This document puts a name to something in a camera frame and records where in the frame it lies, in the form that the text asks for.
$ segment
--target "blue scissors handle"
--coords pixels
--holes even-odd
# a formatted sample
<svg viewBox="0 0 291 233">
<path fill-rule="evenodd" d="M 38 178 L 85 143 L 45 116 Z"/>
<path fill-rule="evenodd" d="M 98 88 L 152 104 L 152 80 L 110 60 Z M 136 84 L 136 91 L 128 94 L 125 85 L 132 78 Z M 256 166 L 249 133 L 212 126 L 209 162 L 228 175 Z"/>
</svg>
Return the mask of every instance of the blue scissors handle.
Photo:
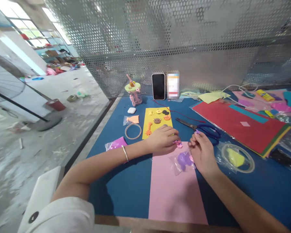
<svg viewBox="0 0 291 233">
<path fill-rule="evenodd" d="M 212 143 L 213 146 L 217 146 L 219 144 L 219 139 L 221 138 L 221 132 L 217 128 L 215 128 L 212 125 L 204 125 L 204 124 L 198 125 L 197 128 L 203 130 L 207 137 L 215 140 L 215 143 Z M 206 128 L 213 129 L 215 132 L 210 132 Z"/>
<path fill-rule="evenodd" d="M 207 128 L 211 128 L 213 129 L 215 132 L 211 132 L 211 131 L 208 131 L 207 129 L 205 129 L 205 127 Z M 205 131 L 206 133 L 206 136 L 210 137 L 212 136 L 213 138 L 221 138 L 221 132 L 214 126 L 212 125 L 204 125 L 204 124 L 200 124 L 197 126 L 197 128 L 200 128 L 202 129 L 203 131 Z"/>
</svg>

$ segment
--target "pink foam sheet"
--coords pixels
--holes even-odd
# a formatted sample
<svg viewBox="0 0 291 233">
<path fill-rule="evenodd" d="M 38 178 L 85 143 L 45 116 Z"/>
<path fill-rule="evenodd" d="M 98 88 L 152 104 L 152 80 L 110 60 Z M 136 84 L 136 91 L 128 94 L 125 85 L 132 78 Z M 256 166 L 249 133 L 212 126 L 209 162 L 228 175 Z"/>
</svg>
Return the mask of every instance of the pink foam sheet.
<svg viewBox="0 0 291 233">
<path fill-rule="evenodd" d="M 243 94 L 242 91 L 233 91 L 233 93 L 235 94 L 235 96 L 239 100 L 249 101 L 250 103 L 254 104 L 254 106 L 253 106 L 254 108 L 258 109 L 258 110 L 255 110 L 252 108 L 248 108 L 248 110 L 251 110 L 253 112 L 259 112 L 259 111 L 264 111 L 264 110 L 268 110 L 268 111 L 272 110 L 272 108 L 270 106 L 271 103 L 285 103 L 286 101 L 285 101 L 285 98 L 283 95 L 283 92 L 285 92 L 285 91 L 286 91 L 286 89 L 266 91 L 267 93 L 276 94 L 278 97 L 280 97 L 282 99 L 282 100 L 269 102 L 269 104 L 265 104 L 263 102 L 258 101 L 258 100 L 262 100 L 262 101 L 267 102 L 265 99 L 263 99 L 261 96 L 259 96 L 256 92 L 254 92 L 254 94 L 255 94 L 254 99 L 250 99 L 250 98 L 242 96 L 242 94 Z"/>
<path fill-rule="evenodd" d="M 188 149 L 183 147 L 165 155 L 153 154 L 149 219 L 208 225 L 195 171 L 175 176 L 170 156 Z"/>
</svg>

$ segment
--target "perforated metal panel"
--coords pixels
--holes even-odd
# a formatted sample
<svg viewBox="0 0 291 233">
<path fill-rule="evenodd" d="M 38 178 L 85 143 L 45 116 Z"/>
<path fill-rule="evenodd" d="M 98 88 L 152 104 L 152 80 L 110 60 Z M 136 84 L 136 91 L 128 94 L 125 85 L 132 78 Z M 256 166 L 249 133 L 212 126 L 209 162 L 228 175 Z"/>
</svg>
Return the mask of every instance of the perforated metal panel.
<svg viewBox="0 0 291 233">
<path fill-rule="evenodd" d="M 291 86 L 291 0 L 47 0 L 107 97 L 126 74 L 180 71 L 180 89 Z"/>
</svg>

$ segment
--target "red string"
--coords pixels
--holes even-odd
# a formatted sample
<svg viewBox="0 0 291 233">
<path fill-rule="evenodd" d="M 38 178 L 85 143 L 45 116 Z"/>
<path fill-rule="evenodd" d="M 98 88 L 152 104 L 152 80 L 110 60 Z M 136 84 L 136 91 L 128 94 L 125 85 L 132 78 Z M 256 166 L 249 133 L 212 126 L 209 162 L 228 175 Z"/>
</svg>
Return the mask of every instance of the red string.
<svg viewBox="0 0 291 233">
<path fill-rule="evenodd" d="M 185 117 L 187 117 L 187 118 L 189 118 L 189 119 L 191 119 L 191 120 L 195 120 L 195 121 L 199 121 L 199 122 L 202 122 L 202 123 L 206 123 L 205 121 L 200 121 L 200 120 L 196 120 L 196 119 L 190 118 L 190 117 L 188 117 L 188 116 L 186 116 L 186 115 L 184 115 L 184 114 L 182 114 L 182 113 L 180 113 L 180 112 L 178 112 L 178 111 L 170 110 L 168 107 L 166 107 L 166 106 L 163 105 L 163 104 L 159 104 L 159 103 L 156 102 L 155 100 L 152 100 L 152 101 L 154 101 L 154 102 L 157 103 L 158 105 L 162 105 L 162 106 L 164 106 L 164 107 L 167 108 L 170 112 L 177 112 L 177 113 L 179 113 L 179 114 L 181 114 L 181 115 L 183 115 L 183 116 L 185 116 Z"/>
</svg>

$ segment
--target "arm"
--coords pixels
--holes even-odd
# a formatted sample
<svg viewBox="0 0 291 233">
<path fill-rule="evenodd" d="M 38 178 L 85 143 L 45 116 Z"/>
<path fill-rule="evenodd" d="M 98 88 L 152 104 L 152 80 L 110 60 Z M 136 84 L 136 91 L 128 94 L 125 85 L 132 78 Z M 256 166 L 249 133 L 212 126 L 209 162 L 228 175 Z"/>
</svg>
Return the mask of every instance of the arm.
<svg viewBox="0 0 291 233">
<path fill-rule="evenodd" d="M 125 150 L 129 160 L 153 152 L 169 153 L 177 147 L 172 144 L 175 140 L 180 140 L 178 131 L 170 126 L 162 126 L 155 130 L 149 138 L 125 146 Z M 90 184 L 124 162 L 126 162 L 124 150 L 118 148 L 78 163 L 67 172 L 54 193 L 52 201 L 70 196 L 87 201 Z"/>
<path fill-rule="evenodd" d="M 205 134 L 193 134 L 189 147 L 197 169 L 244 232 L 290 232 L 220 171 Z"/>
</svg>

